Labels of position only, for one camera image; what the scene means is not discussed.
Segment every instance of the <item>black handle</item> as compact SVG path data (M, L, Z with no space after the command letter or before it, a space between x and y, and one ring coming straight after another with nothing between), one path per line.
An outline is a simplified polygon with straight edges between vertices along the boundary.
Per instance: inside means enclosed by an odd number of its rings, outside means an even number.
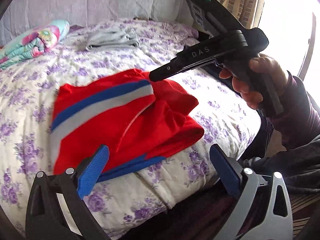
M257 53L242 51L223 60L223 65L238 79L246 82L250 90L261 93L263 101L258 107L265 117L273 117L283 112L279 96L270 74L256 73L249 67L249 60L258 57Z

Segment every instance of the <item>red sleeve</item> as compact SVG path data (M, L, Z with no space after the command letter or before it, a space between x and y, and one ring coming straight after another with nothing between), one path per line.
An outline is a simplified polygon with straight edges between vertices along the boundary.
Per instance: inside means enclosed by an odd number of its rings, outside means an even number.
M303 82L289 73L289 82L280 97L284 112L270 121L282 135L282 145L294 149L320 134L320 117L313 108Z

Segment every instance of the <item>human hand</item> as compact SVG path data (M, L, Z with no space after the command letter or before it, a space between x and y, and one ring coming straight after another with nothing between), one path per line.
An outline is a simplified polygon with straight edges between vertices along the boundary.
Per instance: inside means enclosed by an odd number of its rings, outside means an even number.
M284 93L289 74L286 70L281 68L280 64L275 59L260 53L260 57L252 58L249 61L249 67L256 73L270 74L278 96L281 96ZM219 74L219 77L222 79L231 76L231 72L226 68L223 68ZM247 102L247 105L253 109L257 109L258 103L263 100L263 97L259 92L250 91L249 85L236 77L232 78L232 86L236 92L241 94L242 98Z

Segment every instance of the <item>white stripe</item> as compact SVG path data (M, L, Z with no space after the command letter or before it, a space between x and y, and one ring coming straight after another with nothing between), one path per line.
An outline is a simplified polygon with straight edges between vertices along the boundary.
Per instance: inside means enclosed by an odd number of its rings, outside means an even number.
M124 106L131 101L149 96L153 94L153 89L151 85L147 85L138 88L130 93L120 95L118 97L109 98L92 105L85 107L79 112L75 113L70 118L66 119L64 122L59 124L50 135L50 149L51 149L51 161L55 163L60 151L60 143L63 138L65 138L72 131L77 129L82 124L86 123L91 118L101 114L109 109Z

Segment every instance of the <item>floral bedsheet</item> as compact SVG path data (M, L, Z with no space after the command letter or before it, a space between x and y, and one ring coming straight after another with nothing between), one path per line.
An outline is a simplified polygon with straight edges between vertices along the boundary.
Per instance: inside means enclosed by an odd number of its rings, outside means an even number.
M133 28L139 48L84 50L88 33L115 26ZM196 42L195 31L177 23L108 21L76 30L50 52L0 73L0 205L22 234L34 177L39 170L52 174L48 143L59 87L87 85L129 68L151 71L169 62L183 45ZM172 79L198 99L190 116L205 134L161 163L95 185L84 201L113 239L172 208L216 175L208 154L213 143L238 158L259 130L258 114L205 71L191 70ZM66 204L59 199L70 228L77 232Z

